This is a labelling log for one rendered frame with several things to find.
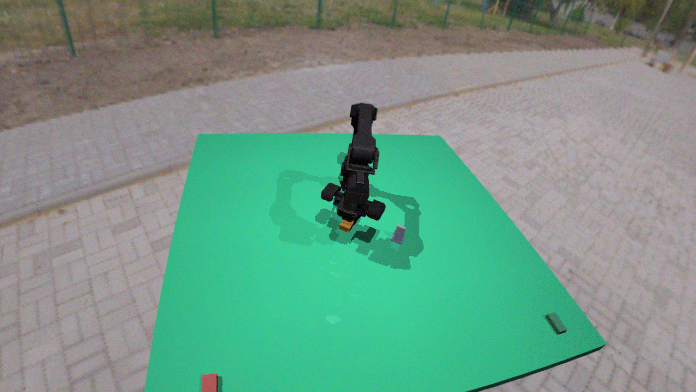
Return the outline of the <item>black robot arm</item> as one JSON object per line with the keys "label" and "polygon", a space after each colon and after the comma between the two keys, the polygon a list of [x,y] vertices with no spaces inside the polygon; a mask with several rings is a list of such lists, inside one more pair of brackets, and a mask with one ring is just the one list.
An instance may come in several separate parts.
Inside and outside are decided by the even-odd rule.
{"label": "black robot arm", "polygon": [[[342,162],[340,181],[345,191],[337,208],[337,215],[352,220],[361,217],[361,205],[369,198],[369,174],[375,175],[378,168],[379,149],[376,138],[372,136],[372,124],[377,119],[378,109],[371,104],[351,105],[351,125],[354,129],[348,155]],[[369,164],[373,163],[373,168]],[[344,189],[347,182],[347,190]]]}

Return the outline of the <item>brown rectangular bar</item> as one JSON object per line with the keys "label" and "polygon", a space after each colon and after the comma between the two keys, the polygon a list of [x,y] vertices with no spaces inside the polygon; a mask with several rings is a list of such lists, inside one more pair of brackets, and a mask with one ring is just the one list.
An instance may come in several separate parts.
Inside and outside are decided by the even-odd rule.
{"label": "brown rectangular bar", "polygon": [[349,233],[352,227],[354,226],[354,219],[355,218],[353,218],[352,220],[348,220],[347,218],[344,218],[339,225],[339,229]]}

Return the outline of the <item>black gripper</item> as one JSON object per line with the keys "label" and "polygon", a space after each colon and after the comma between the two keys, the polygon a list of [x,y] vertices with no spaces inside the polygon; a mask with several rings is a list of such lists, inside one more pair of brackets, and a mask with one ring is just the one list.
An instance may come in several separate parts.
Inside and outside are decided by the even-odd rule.
{"label": "black gripper", "polygon": [[[341,197],[344,193],[340,192],[341,187],[338,185],[335,185],[333,183],[329,183],[321,192],[321,199],[326,200],[328,202],[333,200],[333,197],[335,196],[335,200],[333,202],[333,205],[337,206],[340,203]],[[382,214],[385,211],[386,205],[385,203],[382,203],[377,200],[369,201],[367,200],[365,203],[361,204],[364,207],[362,217],[366,217],[366,215],[374,219],[376,221],[380,220]],[[358,221],[359,217],[354,219],[354,224]]]}

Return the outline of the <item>reddish-brown flat block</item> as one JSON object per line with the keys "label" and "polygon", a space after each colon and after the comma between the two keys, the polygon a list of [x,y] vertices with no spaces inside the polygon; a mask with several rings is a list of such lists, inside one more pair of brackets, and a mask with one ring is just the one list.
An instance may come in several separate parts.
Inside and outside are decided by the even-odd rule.
{"label": "reddish-brown flat block", "polygon": [[203,374],[202,376],[202,392],[217,392],[218,388],[218,375],[213,374]]}

